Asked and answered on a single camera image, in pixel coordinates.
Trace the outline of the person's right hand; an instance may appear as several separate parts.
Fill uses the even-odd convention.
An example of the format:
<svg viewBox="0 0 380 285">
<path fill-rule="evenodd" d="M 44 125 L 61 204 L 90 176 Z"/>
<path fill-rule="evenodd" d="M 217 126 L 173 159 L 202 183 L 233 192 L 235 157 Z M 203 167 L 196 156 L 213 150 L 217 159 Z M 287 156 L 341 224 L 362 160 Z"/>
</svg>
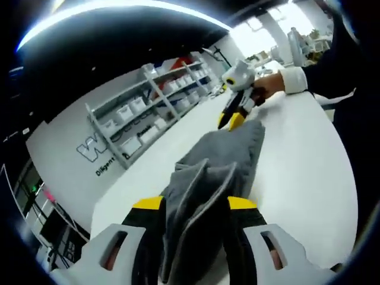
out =
<svg viewBox="0 0 380 285">
<path fill-rule="evenodd" d="M 253 87 L 253 95 L 265 99 L 268 99 L 276 92 L 285 91 L 283 77 L 279 72 L 255 80 Z"/>
</svg>

